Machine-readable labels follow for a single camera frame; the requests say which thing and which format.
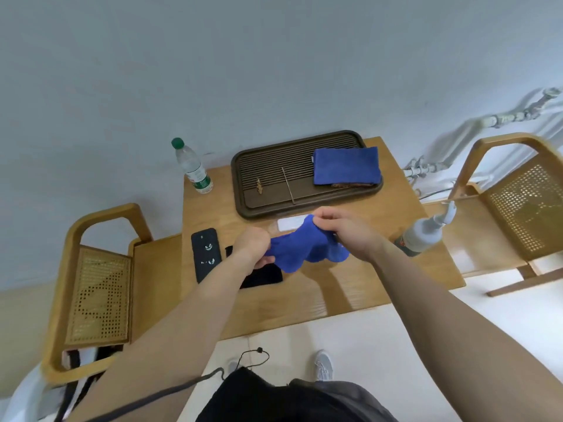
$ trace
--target spray bottle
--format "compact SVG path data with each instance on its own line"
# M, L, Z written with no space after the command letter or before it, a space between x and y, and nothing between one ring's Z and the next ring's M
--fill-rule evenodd
M417 220L394 244L407 256L419 255L442 239L442 227L452 222L455 211L455 202L450 201L445 213Z

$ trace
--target white floor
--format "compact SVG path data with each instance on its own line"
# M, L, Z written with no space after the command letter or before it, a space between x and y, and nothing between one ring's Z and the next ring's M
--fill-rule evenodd
M563 280L496 298L485 295L518 280L516 270L474 277L467 280L467 287L453 293L510 334L563 381ZM335 379L362 385L399 421L459 420L426 373L391 305L221 341L205 372L226 367L230 359L257 347L271 357L254 371L275 385L295 377L311 379L311 358L324 348L334 362ZM252 353L250 361L258 363L263 358L264 354ZM195 420L220 383L216 376L199 384L179 422Z

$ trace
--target folded blue towel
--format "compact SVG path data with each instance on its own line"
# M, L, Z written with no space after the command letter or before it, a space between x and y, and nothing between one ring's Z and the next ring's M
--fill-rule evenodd
M377 147L319 148L313 152L313 167L315 185L381 182Z
M303 261L342 262L349 254L332 232L323 231L313 223L313 215L307 216L303 225L291 234L274 237L266 252L266 256L276 256L275 264L285 272L297 271Z

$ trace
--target chair seat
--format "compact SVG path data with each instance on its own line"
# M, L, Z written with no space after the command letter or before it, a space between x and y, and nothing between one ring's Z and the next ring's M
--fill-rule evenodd
M131 342L181 300L182 235L137 245L133 252Z
M455 200L457 213L442 240L464 277L525 266L478 196ZM442 213L441 201L423 205L428 216Z

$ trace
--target green bottle cap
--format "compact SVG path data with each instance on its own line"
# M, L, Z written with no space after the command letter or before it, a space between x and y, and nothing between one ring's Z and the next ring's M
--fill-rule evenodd
M174 149L182 149L182 148L184 148L185 143L180 138L174 138L172 140L172 146L174 147Z

